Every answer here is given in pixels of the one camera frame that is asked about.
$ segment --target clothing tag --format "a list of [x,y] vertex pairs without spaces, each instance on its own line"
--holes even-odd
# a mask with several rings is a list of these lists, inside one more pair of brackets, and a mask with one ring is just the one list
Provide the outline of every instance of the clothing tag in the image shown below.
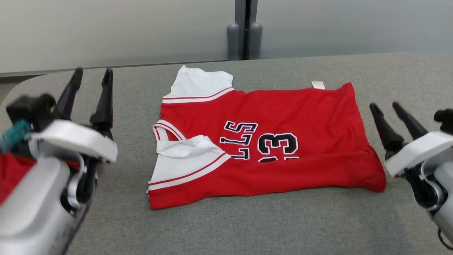
[[313,88],[326,89],[324,87],[324,82],[312,82]]

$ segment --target red fabric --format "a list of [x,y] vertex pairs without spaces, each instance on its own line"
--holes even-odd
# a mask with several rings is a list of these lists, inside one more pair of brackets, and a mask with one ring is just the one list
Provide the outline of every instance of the red fabric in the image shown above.
[[174,141],[174,142],[175,142],[175,141],[179,141],[179,139],[178,139],[175,135],[173,135],[172,132],[169,132],[169,131],[167,131],[167,130],[165,130],[165,131],[166,131],[166,133],[167,133],[167,136],[168,136],[168,138],[169,138],[169,141]]
[[[28,173],[36,160],[9,154],[0,154],[0,205],[14,190],[20,180]],[[69,166],[79,168],[78,162],[67,162]]]
[[[193,181],[149,191],[151,209],[185,205],[212,196],[253,196],[321,186],[363,187],[383,192],[386,177],[369,145],[351,83],[338,90],[314,88],[274,91],[232,91],[199,103],[163,103],[162,120],[186,138],[208,136],[230,155],[248,148],[249,160],[229,159]],[[226,130],[225,123],[257,123],[247,146],[221,143],[221,137],[241,140],[244,132]],[[258,162],[262,134],[291,133],[298,148],[284,154],[287,141],[270,148],[278,160]],[[284,157],[299,157],[285,160]]]

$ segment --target teal cable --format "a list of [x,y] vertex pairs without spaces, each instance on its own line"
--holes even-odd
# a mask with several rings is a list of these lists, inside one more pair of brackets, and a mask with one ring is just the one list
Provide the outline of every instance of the teal cable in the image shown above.
[[12,128],[8,129],[0,138],[0,153],[8,153],[25,135],[30,132],[30,125],[21,119],[14,123]]

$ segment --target white jersey trim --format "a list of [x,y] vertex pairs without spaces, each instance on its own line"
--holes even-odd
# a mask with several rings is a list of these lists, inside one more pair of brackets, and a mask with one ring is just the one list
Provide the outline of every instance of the white jersey trim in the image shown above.
[[154,135],[156,136],[156,140],[158,141],[168,141],[167,133],[165,132],[165,130],[161,130],[161,128],[170,131],[180,141],[186,140],[186,137],[183,135],[183,133],[181,133],[175,126],[173,126],[168,121],[160,119],[153,126]]
[[179,98],[169,98],[164,97],[162,103],[193,103],[193,102],[208,102],[214,99],[217,99],[230,91],[236,91],[234,88],[225,88],[213,95],[205,97],[179,97]]
[[221,166],[223,163],[225,163],[230,158],[231,158],[230,155],[228,155],[225,152],[222,155],[220,155],[217,159],[215,159],[213,162],[211,162],[210,164],[206,165],[205,167],[203,167],[199,170],[189,173],[185,176],[166,180],[166,181],[157,181],[154,183],[152,181],[150,181],[150,182],[148,182],[148,185],[149,185],[148,191],[158,190],[158,189],[162,189],[162,188],[167,188],[167,187],[183,184],[183,183],[186,183],[189,181],[193,181],[197,178],[200,178],[200,177],[214,171],[215,169],[217,169],[219,166]]

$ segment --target shoulder of jersey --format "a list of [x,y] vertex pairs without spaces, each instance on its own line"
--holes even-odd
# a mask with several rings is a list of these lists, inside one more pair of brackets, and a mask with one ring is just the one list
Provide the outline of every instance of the shoulder of jersey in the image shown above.
[[205,72],[199,68],[185,65],[171,87],[170,94],[164,96],[162,103],[191,103],[212,101],[234,91],[233,76],[223,71]]

